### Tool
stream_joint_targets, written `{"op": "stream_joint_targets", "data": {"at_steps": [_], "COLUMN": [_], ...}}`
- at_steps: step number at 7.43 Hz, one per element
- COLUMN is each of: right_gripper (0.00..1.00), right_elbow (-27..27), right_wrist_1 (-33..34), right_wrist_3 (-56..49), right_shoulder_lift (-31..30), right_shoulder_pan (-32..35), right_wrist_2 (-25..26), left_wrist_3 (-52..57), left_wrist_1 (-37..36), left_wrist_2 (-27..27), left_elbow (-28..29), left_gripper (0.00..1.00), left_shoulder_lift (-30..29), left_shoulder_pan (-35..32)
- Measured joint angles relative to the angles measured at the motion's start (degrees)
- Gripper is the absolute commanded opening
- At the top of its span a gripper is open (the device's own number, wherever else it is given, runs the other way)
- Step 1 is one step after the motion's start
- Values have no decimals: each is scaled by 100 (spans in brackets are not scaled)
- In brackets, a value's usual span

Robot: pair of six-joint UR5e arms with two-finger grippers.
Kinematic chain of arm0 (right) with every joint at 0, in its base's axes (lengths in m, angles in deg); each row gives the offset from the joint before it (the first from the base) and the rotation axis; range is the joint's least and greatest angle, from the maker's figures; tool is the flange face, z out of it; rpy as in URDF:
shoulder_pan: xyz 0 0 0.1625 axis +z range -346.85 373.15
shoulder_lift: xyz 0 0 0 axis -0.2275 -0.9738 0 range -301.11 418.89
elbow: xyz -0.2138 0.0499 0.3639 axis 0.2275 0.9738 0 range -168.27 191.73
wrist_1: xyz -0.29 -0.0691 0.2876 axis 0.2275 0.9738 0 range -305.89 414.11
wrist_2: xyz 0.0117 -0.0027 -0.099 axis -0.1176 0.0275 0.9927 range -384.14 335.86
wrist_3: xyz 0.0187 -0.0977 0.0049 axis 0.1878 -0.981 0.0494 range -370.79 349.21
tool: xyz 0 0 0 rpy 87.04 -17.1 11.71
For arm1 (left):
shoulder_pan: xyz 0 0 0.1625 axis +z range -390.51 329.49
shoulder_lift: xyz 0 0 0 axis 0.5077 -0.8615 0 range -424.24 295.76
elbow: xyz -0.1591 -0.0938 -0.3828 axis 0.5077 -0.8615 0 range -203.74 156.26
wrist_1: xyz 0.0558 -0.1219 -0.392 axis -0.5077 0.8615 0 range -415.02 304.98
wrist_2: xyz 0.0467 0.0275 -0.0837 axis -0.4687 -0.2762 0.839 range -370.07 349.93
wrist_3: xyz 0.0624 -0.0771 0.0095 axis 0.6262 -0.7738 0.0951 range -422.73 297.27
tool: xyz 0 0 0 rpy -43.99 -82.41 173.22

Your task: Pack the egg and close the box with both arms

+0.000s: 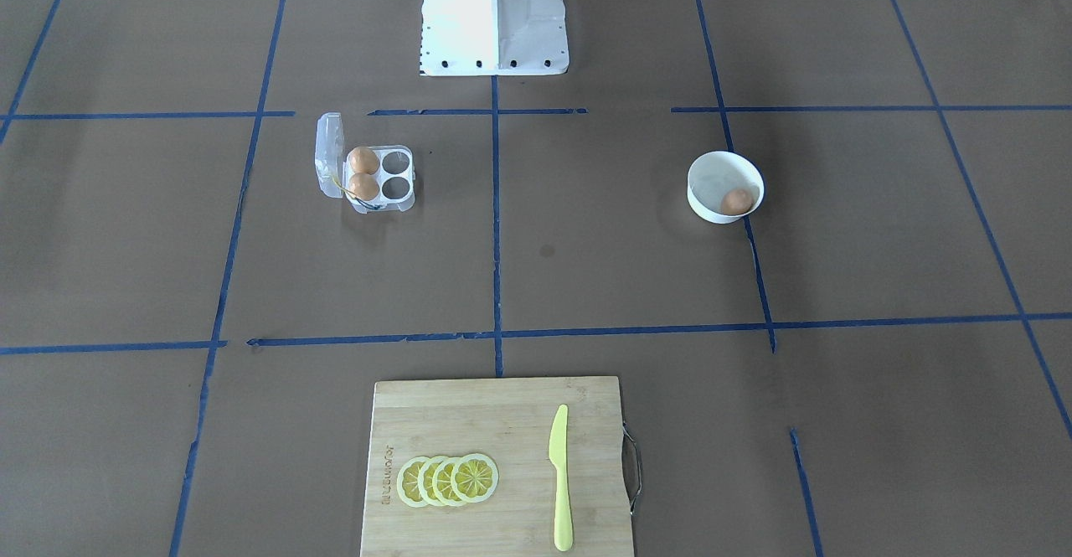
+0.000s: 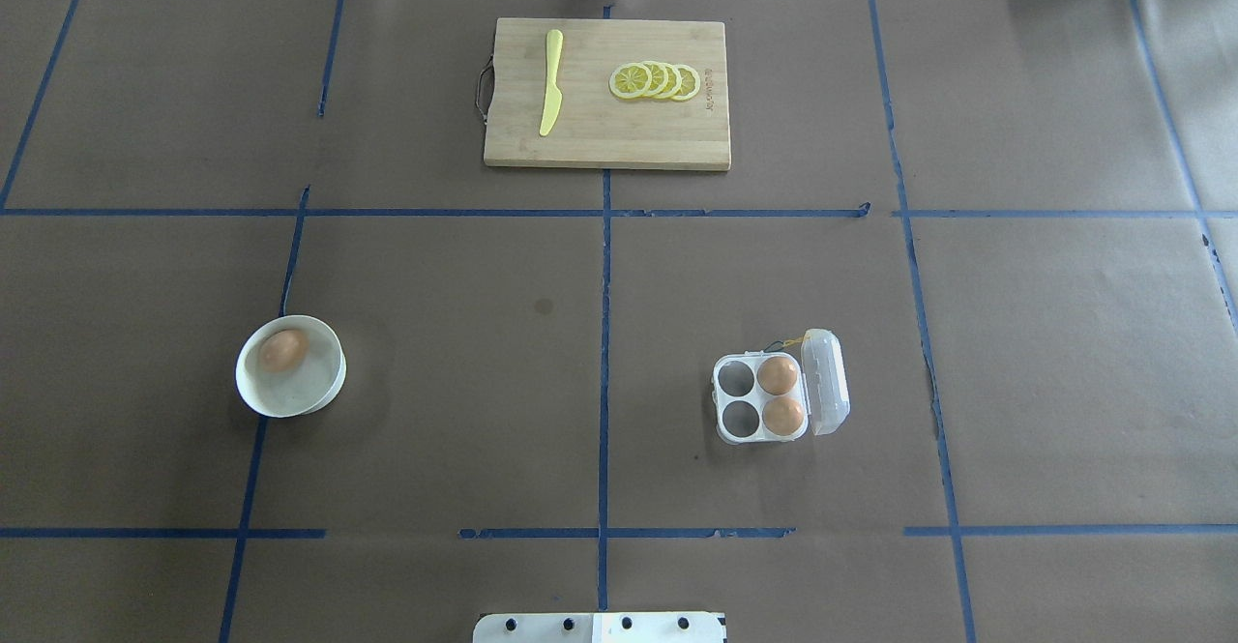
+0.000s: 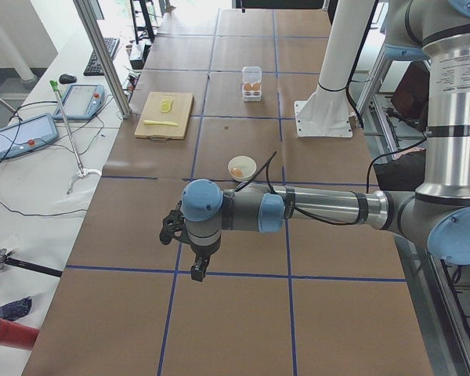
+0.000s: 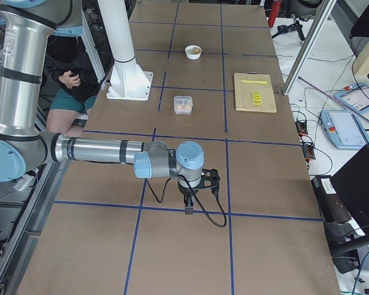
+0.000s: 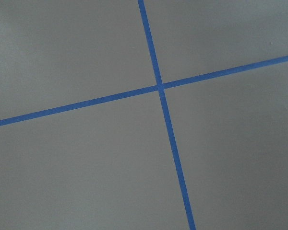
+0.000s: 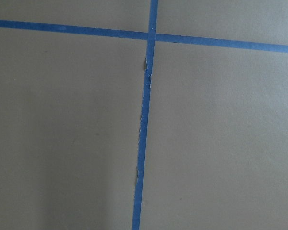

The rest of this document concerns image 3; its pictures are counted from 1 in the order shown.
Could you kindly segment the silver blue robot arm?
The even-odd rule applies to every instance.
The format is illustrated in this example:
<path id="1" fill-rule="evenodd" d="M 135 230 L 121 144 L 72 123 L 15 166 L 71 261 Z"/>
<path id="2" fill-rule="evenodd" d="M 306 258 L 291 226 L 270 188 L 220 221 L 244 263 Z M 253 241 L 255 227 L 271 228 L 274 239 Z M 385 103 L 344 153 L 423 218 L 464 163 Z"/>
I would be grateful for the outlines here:
<path id="1" fill-rule="evenodd" d="M 162 241 L 188 244 L 190 273 L 204 279 L 225 230 L 272 233 L 291 218 L 388 230 L 455 265 L 470 264 L 470 1 L 391 1 L 385 51 L 430 60 L 425 177 L 415 191 L 352 192 L 190 182 L 163 222 Z"/>

